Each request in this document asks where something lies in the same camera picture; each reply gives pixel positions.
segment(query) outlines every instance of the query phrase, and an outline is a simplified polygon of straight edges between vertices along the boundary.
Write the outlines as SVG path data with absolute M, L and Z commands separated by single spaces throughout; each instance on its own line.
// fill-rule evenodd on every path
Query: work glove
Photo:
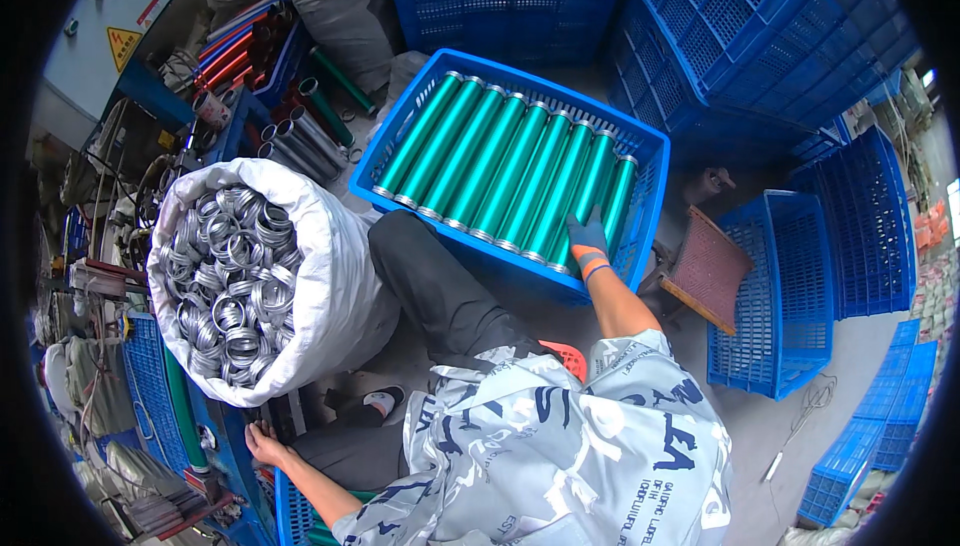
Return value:
M 607 236 L 600 220 L 600 207 L 593 207 L 586 226 L 581 225 L 572 213 L 567 215 L 566 230 L 570 233 L 570 252 L 580 265 L 583 283 L 586 284 L 598 269 L 610 266 L 607 259 Z

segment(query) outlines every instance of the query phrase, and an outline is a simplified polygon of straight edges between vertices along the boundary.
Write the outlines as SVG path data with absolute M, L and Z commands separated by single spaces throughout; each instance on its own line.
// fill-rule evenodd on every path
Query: printed shirt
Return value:
M 496 348 L 435 366 L 404 425 L 411 475 L 338 520 L 347 545 L 719 544 L 731 441 L 664 334 L 602 339 L 581 384 Z

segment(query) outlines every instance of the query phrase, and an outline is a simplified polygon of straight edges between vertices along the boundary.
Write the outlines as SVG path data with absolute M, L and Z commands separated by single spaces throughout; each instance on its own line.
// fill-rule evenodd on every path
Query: electric hazard sign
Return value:
M 110 43 L 110 53 L 113 54 L 113 63 L 116 65 L 117 72 L 123 72 L 142 37 L 143 34 L 136 31 L 116 27 L 106 28 L 106 40 Z

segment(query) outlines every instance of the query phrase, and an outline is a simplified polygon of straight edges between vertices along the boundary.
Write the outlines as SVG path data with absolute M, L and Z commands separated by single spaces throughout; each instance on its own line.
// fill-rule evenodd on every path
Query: pile of metal rings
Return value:
M 253 387 L 294 336 L 304 260 L 286 212 L 246 186 L 202 195 L 160 248 L 189 369 Z

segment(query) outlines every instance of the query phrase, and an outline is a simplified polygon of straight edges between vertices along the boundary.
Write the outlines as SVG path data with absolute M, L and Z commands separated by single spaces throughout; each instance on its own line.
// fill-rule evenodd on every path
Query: black pants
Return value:
M 433 227 L 412 213 L 383 216 L 367 236 L 376 274 L 422 328 L 434 363 L 486 371 L 491 364 L 474 356 L 491 348 L 513 346 L 518 358 L 549 352 L 440 244 Z M 378 491 L 408 475 L 403 424 L 380 427 L 382 422 L 373 407 L 355 406 L 330 426 L 306 432 L 294 448 L 346 489 Z

